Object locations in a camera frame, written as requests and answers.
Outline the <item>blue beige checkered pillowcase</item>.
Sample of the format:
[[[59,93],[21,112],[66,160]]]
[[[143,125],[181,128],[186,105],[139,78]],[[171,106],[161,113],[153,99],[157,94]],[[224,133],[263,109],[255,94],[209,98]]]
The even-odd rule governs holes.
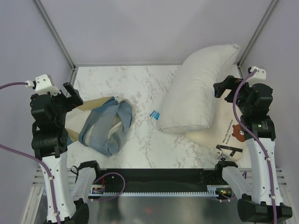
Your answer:
[[[133,118],[133,106],[125,98],[85,101],[66,115],[67,145],[79,142],[104,156],[115,155],[127,141]]]

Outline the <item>white pillow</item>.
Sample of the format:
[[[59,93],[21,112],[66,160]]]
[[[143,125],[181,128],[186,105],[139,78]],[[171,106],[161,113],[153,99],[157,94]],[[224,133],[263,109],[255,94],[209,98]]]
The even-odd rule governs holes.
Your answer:
[[[205,47],[190,54],[165,95],[157,129],[186,133],[208,129],[217,105],[214,84],[228,75],[240,51],[237,44]]]

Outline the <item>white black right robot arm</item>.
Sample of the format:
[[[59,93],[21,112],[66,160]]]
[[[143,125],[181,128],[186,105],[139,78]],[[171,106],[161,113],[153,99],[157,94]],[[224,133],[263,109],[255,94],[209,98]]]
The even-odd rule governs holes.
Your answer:
[[[237,210],[243,222],[277,224],[293,216],[292,208],[285,205],[278,185],[275,166],[275,126],[268,115],[273,101],[273,89],[265,84],[249,85],[246,80],[228,76],[214,84],[214,95],[225,97],[233,108],[241,111],[238,127],[244,133],[248,147],[252,184],[242,176],[235,162],[218,162],[213,173],[219,184],[226,182],[238,199]]]

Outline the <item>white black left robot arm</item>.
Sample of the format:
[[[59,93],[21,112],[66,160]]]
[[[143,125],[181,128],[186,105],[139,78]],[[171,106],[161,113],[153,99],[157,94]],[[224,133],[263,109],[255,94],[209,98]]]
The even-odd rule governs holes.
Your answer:
[[[67,168],[66,114],[83,104],[78,91],[70,83],[66,97],[46,78],[34,81],[36,93],[30,107],[34,118],[31,146],[40,163],[47,193],[47,224],[86,224],[89,221],[87,204],[92,184],[102,179],[97,161],[79,165],[75,185],[70,187]]]

